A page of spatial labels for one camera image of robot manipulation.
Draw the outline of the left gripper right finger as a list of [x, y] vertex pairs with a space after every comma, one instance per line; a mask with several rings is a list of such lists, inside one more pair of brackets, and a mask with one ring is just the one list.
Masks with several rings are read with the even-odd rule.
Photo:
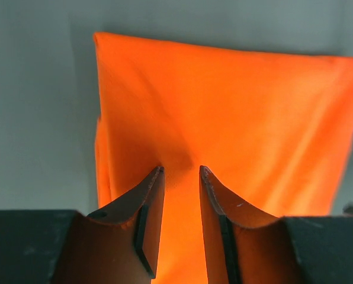
[[209, 283], [353, 283], [353, 204], [338, 216], [275, 217], [200, 167]]

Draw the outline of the orange t shirt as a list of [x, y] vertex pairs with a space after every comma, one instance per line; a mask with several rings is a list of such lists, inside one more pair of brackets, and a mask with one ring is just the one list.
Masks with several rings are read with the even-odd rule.
[[276, 216], [330, 213], [353, 144], [353, 57], [94, 35], [98, 203], [165, 169], [156, 283], [206, 283], [200, 166]]

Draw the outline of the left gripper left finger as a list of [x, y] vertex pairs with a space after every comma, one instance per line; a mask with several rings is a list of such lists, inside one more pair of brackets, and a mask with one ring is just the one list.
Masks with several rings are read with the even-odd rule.
[[0, 210], [0, 283], [150, 283], [156, 277], [164, 169], [106, 206]]

